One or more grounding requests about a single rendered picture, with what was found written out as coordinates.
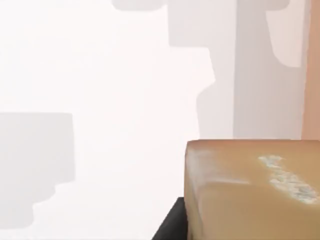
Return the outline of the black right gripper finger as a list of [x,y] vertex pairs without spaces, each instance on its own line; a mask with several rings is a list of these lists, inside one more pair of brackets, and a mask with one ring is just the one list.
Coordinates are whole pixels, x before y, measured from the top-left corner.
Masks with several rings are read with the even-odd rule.
[[188,220],[183,197],[178,197],[151,240],[188,240]]

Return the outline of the shallow salmon-coloured box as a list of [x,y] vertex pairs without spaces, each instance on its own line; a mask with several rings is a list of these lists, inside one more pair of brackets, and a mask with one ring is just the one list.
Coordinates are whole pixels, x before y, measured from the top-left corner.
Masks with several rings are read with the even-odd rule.
[[310,0],[310,22],[301,138],[320,141],[320,0]]

